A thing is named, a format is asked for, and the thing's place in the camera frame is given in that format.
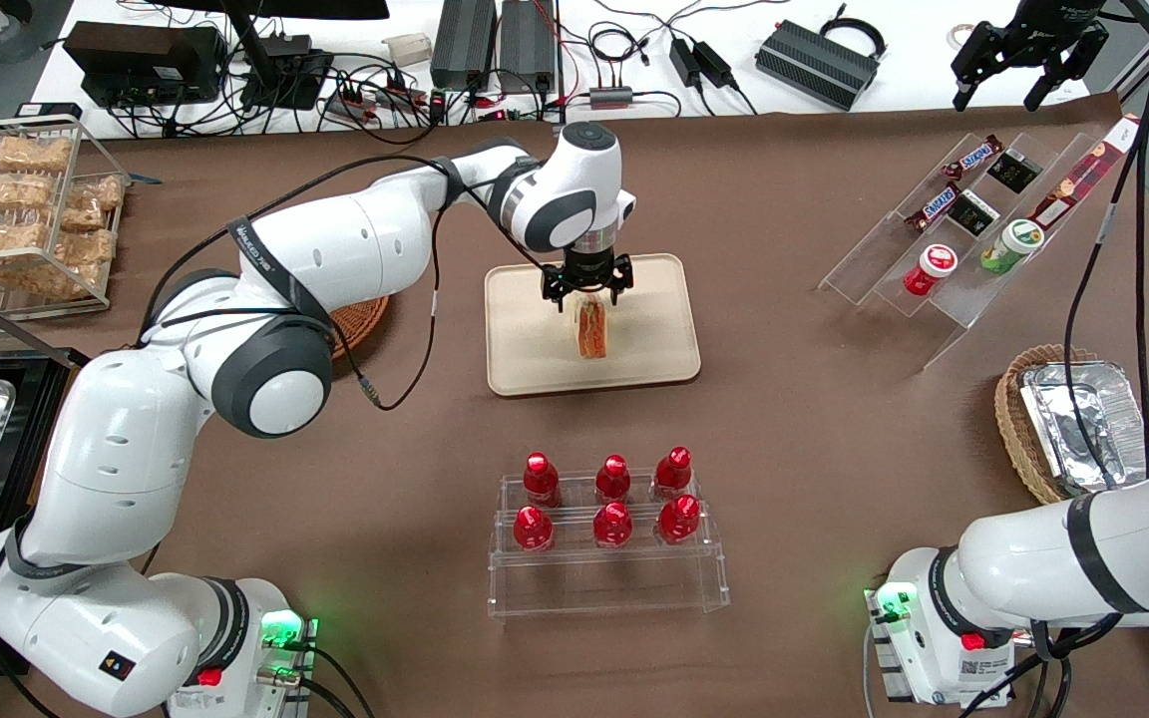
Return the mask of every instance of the red bottle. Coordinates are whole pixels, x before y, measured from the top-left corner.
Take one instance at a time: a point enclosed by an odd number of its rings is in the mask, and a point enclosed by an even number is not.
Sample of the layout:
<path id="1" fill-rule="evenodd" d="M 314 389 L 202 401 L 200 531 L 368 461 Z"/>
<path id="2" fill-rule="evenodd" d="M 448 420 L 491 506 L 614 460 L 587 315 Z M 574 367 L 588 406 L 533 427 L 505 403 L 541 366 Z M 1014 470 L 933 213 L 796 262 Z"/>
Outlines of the red bottle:
<path id="1" fill-rule="evenodd" d="M 655 479 L 650 482 L 650 495 L 657 501 L 669 501 L 684 494 L 689 486 L 693 470 L 689 468 L 689 450 L 678 446 L 668 453 L 655 469 Z"/>
<path id="2" fill-rule="evenodd" d="M 606 464 L 596 472 L 596 500 L 601 503 L 623 501 L 632 487 L 629 463 L 618 454 L 606 457 Z"/>
<path id="3" fill-rule="evenodd" d="M 511 523 L 511 538 L 523 550 L 548 550 L 553 547 L 553 519 L 533 505 L 517 510 L 517 519 Z"/>
<path id="4" fill-rule="evenodd" d="M 699 500 L 683 494 L 664 504 L 655 522 L 655 535 L 666 545 L 678 545 L 699 531 Z"/>
<path id="5" fill-rule="evenodd" d="M 533 453 L 525 460 L 525 472 L 520 476 L 525 486 L 525 496 L 534 505 L 543 509 L 556 509 L 562 504 L 562 488 L 556 466 L 542 454 Z"/>
<path id="6" fill-rule="evenodd" d="M 593 518 L 593 538 L 601 548 L 618 548 L 632 535 L 632 515 L 619 501 L 611 501 Z"/>

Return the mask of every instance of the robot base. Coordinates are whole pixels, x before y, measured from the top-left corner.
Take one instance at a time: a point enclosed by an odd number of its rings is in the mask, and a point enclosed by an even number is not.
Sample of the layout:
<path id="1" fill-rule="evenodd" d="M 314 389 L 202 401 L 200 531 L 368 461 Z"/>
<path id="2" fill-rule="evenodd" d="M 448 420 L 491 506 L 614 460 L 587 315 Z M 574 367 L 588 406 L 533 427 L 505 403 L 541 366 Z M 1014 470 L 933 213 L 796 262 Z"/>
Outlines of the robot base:
<path id="1" fill-rule="evenodd" d="M 903 613 L 903 619 L 884 627 L 917 703 L 963 708 L 1012 667 L 1013 641 L 995 649 L 963 649 L 930 599 L 930 564 L 936 555 L 939 549 L 916 548 L 900 556 L 876 600 L 882 609 Z M 1008 704 L 1005 690 L 981 708 Z"/>
<path id="2" fill-rule="evenodd" d="M 255 672 L 261 667 L 292 669 L 295 654 L 287 650 L 265 648 L 265 619 L 282 612 L 291 616 L 283 592 L 261 578 L 241 578 L 238 589 L 246 594 L 250 604 L 250 618 L 246 626 L 238 658 L 224 669 L 219 684 L 215 686 L 187 686 L 175 692 L 168 700 L 171 718 L 278 718 L 283 715 L 287 689 L 255 682 Z M 306 639 L 307 622 L 299 619 L 300 633 L 296 640 Z"/>

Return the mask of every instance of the clear acrylic stand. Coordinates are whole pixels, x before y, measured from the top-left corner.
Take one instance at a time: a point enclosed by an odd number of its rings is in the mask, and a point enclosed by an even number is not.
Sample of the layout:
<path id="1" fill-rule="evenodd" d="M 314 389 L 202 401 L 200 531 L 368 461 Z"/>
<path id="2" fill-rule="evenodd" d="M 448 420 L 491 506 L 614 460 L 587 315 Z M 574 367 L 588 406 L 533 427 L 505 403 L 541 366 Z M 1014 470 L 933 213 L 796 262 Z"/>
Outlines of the clear acrylic stand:
<path id="1" fill-rule="evenodd" d="M 610 613 L 645 609 L 702 609 L 710 613 L 730 604 L 725 554 L 711 510 L 691 480 L 689 494 L 700 500 L 699 531 L 676 546 L 654 535 L 664 502 L 650 496 L 653 468 L 630 469 L 632 489 L 626 505 L 632 538 L 619 548 L 601 548 L 593 540 L 596 473 L 561 478 L 562 505 L 543 509 L 553 519 L 555 545 L 529 554 L 511 536 L 517 510 L 529 502 L 519 476 L 502 478 L 499 510 L 491 536 L 491 600 L 487 612 L 502 622 L 516 616 Z"/>
<path id="2" fill-rule="evenodd" d="M 1031 216 L 1040 201 L 1052 192 L 1058 183 L 1062 183 L 1062 178 L 1067 176 L 1073 164 L 1085 157 L 1085 154 L 1088 154 L 1098 141 L 1081 133 L 1061 154 L 1057 154 L 1025 132 L 1018 134 L 1017 139 L 1008 147 L 1026 155 L 1027 159 L 1043 169 L 1023 192 L 1012 192 L 997 178 L 988 176 L 987 169 L 990 168 L 994 160 L 986 161 L 984 168 L 971 170 L 970 176 L 956 182 L 962 191 L 973 192 L 1000 217 L 988 224 L 978 237 L 974 237 L 961 224 L 955 223 L 955 219 L 943 214 L 934 219 L 934 223 L 930 224 L 925 232 L 917 236 L 917 232 L 903 222 L 924 208 L 939 192 L 942 192 L 948 183 L 948 178 L 943 176 L 941 170 L 943 164 L 970 154 L 981 142 L 984 142 L 984 138 L 976 134 L 965 136 L 951 152 L 934 165 L 925 180 L 921 180 L 916 190 L 912 190 L 902 203 L 894 208 L 893 213 L 885 215 L 849 250 L 849 254 L 845 255 L 845 258 L 818 283 L 820 289 L 824 286 L 833 287 L 840 292 L 840 295 L 856 306 L 863 306 L 872 296 L 879 296 L 886 304 L 892 306 L 908 319 L 917 317 L 926 306 L 928 306 L 926 312 L 934 315 L 932 318 L 946 317 L 948 322 L 944 323 L 951 327 L 949 335 L 930 356 L 923 368 L 930 368 L 930 364 L 933 364 L 957 341 L 961 341 L 986 311 L 987 306 L 990 306 L 995 296 L 1004 289 L 1004 286 L 1012 281 L 1013 276 L 1020 271 L 1023 264 L 1031 260 L 1030 257 L 1018 263 L 1007 273 L 996 275 L 981 265 L 980 255 L 993 245 L 998 232 L 1012 219 Z M 1066 222 L 1073 213 L 1075 213 L 1075 208 L 1058 219 L 1058 223 L 1047 234 L 1046 246 L 1054 240 L 1061 227 L 1066 226 Z M 957 265 L 951 276 L 935 284 L 925 296 L 913 295 L 903 287 L 903 275 L 912 265 L 916 265 L 920 252 L 930 245 L 949 246 L 956 253 L 956 257 L 961 258 L 961 264 Z M 1036 257 L 1036 255 L 1040 255 L 1040 252 L 1036 252 L 1032 257 Z M 925 319 L 925 315 L 920 314 L 919 319 Z"/>

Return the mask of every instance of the beige tray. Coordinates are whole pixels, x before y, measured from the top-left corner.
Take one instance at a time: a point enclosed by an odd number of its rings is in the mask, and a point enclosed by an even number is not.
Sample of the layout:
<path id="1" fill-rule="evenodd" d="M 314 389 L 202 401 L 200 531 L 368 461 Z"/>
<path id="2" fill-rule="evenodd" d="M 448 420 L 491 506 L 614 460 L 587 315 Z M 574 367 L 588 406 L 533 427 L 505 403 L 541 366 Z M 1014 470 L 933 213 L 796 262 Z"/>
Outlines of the beige tray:
<path id="1" fill-rule="evenodd" d="M 607 311 L 608 356 L 580 358 L 573 299 L 565 314 L 539 295 L 539 270 L 530 264 L 487 272 L 487 383 L 499 396 L 553 394 L 692 380 L 699 373 L 699 339 L 680 260 L 633 255 L 635 286 Z M 609 292 L 606 292 L 609 304 Z"/>

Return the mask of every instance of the metal rack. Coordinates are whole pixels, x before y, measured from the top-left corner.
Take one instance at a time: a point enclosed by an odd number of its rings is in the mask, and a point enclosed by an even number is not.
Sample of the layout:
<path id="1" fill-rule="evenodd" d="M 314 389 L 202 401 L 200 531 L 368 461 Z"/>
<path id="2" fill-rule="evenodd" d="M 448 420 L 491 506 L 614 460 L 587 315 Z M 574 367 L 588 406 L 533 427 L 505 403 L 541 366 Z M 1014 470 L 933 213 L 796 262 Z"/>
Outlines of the metal rack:
<path id="1" fill-rule="evenodd" d="M 43 172 L 56 179 L 57 192 L 47 209 L 13 209 L 0 210 L 0 223 L 17 224 L 26 221 L 26 213 L 36 213 L 41 216 L 49 216 L 49 234 L 45 246 L 28 246 L 20 249 L 0 250 L 0 272 L 18 271 L 20 269 L 47 268 L 46 271 L 57 272 L 60 276 L 72 281 L 80 287 L 76 299 L 46 299 L 46 296 L 32 294 L 32 292 L 13 289 L 0 281 L 0 314 L 13 322 L 22 319 L 34 319 L 41 317 L 57 317 L 59 315 L 92 312 L 92 310 L 108 309 L 109 295 L 106 292 L 109 287 L 109 265 L 113 258 L 102 262 L 95 281 L 87 281 L 69 265 L 57 258 L 56 246 L 60 238 L 59 218 L 64 211 L 64 202 L 70 190 L 76 183 L 99 182 L 106 177 L 118 177 L 119 183 L 125 188 L 131 185 L 131 176 L 114 160 L 109 150 L 101 145 L 91 132 L 78 122 L 76 117 L 69 115 L 46 115 L 46 117 L 15 117 L 0 119 L 0 139 L 3 137 L 28 137 L 32 140 L 55 140 L 56 138 L 68 138 L 71 140 L 69 161 L 64 171 Z M 108 161 L 109 169 L 77 173 L 78 155 L 83 141 L 100 150 L 103 159 Z M 106 217 L 105 229 L 113 236 L 110 242 L 110 254 L 116 253 L 117 226 L 122 222 L 123 206 L 118 204 L 109 211 Z"/>

